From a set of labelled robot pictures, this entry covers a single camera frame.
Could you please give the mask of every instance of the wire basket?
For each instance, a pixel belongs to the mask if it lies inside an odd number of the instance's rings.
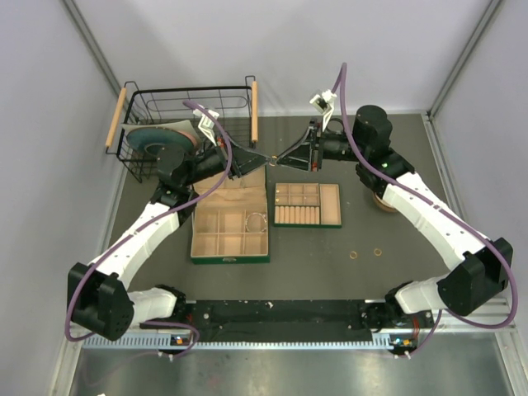
[[[117,150],[110,152],[121,109],[127,102],[126,93],[129,87],[132,87],[134,91],[128,102],[125,124],[159,125],[189,120],[198,130],[200,117],[195,116],[191,109],[183,105],[183,101],[190,99],[207,109],[218,112],[218,121],[230,136],[242,146],[254,148],[257,141],[257,82],[255,76],[246,76],[245,83],[241,86],[142,91],[139,90],[136,82],[126,82],[117,101],[114,119],[106,140],[106,153],[115,155],[138,182],[156,174],[156,158],[148,153],[139,153],[132,149],[127,142],[127,132],[122,128]]]

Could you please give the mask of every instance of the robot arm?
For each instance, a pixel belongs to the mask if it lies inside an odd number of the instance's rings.
[[[380,204],[400,212],[426,237],[441,255],[448,271],[440,277],[400,285],[385,299],[393,305],[391,310],[397,315],[448,308],[466,316],[506,289],[507,274],[482,241],[441,213],[447,212],[465,224],[427,188],[413,166],[389,147],[391,131],[392,125],[383,109],[363,106],[356,114],[352,135],[370,165],[419,192],[431,204],[399,186],[388,184],[361,163],[356,165],[356,173]],[[316,172],[324,159],[358,161],[343,131],[322,130],[316,120],[310,122],[301,140],[295,149],[279,155],[276,164]],[[491,244],[511,265],[512,246],[503,238]]]
[[[244,176],[269,160],[232,140],[231,144],[230,177]],[[226,162],[221,140],[211,140],[209,147],[198,153],[189,153],[180,144],[167,145],[160,151],[159,184],[151,201],[134,224],[105,253],[92,260],[90,266],[106,257],[82,288],[73,307],[73,322],[114,341],[130,326],[173,316],[178,307],[185,305],[185,295],[168,286],[158,285],[133,293],[127,290],[138,269],[168,235],[191,217],[195,206],[167,212],[198,197],[192,184],[224,172]],[[77,263],[70,270],[68,305],[87,272],[93,270],[90,266]]]

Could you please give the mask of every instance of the dark gray floor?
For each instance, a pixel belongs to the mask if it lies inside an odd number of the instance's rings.
[[[393,147],[442,200],[441,180],[420,115],[392,115]],[[308,117],[259,120],[258,148],[277,154],[303,134]],[[400,214],[377,209],[353,163],[326,162],[318,173],[268,167],[268,202],[277,182],[328,182],[341,187],[342,229],[271,228],[271,263],[197,266],[189,258],[191,222],[168,237],[139,270],[130,290],[177,287],[188,299],[378,299],[391,288],[446,271],[428,241]],[[128,176],[112,234],[139,216],[156,180]],[[374,249],[382,255],[374,255]],[[358,258],[350,259],[356,251]]]
[[[137,354],[83,350],[70,396],[513,396],[492,333],[436,334],[410,361],[386,351],[195,351],[173,363],[127,361]]]

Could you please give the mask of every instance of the teal plate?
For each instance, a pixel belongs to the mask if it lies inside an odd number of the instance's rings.
[[[138,153],[145,153],[152,157],[158,155],[159,150],[166,144],[179,143],[188,152],[192,153],[194,145],[189,138],[175,130],[147,126],[129,132],[126,136],[129,146]]]

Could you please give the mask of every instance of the open jewelry box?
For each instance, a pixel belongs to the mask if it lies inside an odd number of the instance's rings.
[[[338,184],[277,183],[276,227],[341,228]]]
[[[220,178],[195,184],[198,194]],[[266,169],[236,180],[226,179],[196,205],[191,260],[195,264],[269,262]]]

